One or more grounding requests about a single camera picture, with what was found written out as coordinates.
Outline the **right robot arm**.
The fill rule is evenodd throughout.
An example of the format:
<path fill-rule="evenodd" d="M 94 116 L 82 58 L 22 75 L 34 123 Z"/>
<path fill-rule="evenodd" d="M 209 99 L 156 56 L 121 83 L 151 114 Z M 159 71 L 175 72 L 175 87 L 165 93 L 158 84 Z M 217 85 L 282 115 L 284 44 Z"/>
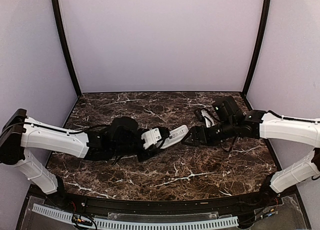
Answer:
<path fill-rule="evenodd" d="M 215 101 L 213 108 L 218 124 L 211 127 L 194 126 L 181 140 L 189 146 L 217 146 L 229 138 L 281 139 L 299 142 L 313 149 L 301 160 L 284 170 L 268 175 L 255 196 L 260 207 L 267 206 L 275 195 L 308 178 L 320 177 L 320 120 L 294 118 L 275 112 L 250 110 L 242 112 L 232 96 Z"/>

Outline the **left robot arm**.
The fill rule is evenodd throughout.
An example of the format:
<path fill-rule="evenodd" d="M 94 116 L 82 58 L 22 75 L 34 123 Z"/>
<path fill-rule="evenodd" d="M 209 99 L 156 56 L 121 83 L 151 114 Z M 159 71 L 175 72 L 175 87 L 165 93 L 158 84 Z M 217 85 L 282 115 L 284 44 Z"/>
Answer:
<path fill-rule="evenodd" d="M 119 161 L 136 155 L 148 160 L 161 152 L 170 131 L 165 127 L 139 128 L 130 117 L 115 118 L 111 124 L 101 124 L 82 130 L 54 127 L 27 116 L 18 109 L 0 134 L 0 161 L 17 167 L 28 180 L 60 208 L 71 203 L 60 177 L 50 173 L 30 152 L 39 148 L 69 154 L 88 161 Z"/>

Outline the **white remote control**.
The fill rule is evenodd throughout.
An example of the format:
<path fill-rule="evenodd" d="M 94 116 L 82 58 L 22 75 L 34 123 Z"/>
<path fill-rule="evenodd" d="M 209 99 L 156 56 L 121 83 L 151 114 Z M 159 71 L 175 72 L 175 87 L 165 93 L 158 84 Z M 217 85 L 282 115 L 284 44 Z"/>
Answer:
<path fill-rule="evenodd" d="M 169 133 L 169 137 L 167 137 L 163 142 L 160 143 L 160 149 L 166 149 L 172 145 L 179 143 L 188 133 L 189 129 L 186 125 L 182 125 Z"/>

